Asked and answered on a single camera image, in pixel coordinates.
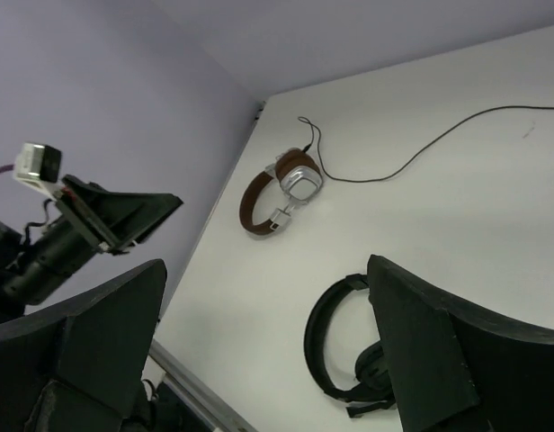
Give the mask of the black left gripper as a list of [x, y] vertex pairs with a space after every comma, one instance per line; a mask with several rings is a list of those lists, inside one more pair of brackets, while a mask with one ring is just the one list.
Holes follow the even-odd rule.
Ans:
[[64, 175], [56, 206], [98, 253], [126, 255], [145, 243], [183, 201], [172, 193], [115, 193]]

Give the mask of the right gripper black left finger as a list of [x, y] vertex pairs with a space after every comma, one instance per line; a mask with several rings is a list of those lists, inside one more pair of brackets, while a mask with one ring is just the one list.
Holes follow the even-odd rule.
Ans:
[[167, 279], [163, 260], [0, 324], [0, 431], [118, 431], [132, 412]]

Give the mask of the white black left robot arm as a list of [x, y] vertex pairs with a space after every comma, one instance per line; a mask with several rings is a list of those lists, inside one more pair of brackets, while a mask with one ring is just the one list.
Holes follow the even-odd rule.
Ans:
[[53, 202], [60, 216], [35, 242], [18, 240], [0, 254], [0, 322], [39, 305], [98, 254], [127, 255], [183, 205], [171, 193], [117, 193], [73, 175]]

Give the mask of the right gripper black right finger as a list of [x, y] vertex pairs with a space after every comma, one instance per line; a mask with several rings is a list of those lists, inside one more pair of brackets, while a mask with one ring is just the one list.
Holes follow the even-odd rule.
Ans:
[[438, 288], [384, 256], [367, 266], [405, 431], [554, 431], [554, 329]]

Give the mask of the black headset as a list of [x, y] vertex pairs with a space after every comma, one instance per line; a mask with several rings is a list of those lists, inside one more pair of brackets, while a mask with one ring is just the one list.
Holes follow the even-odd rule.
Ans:
[[308, 315], [303, 353], [315, 385], [343, 404], [351, 419], [396, 405], [378, 330], [357, 301], [369, 293], [364, 274], [349, 274], [327, 288]]

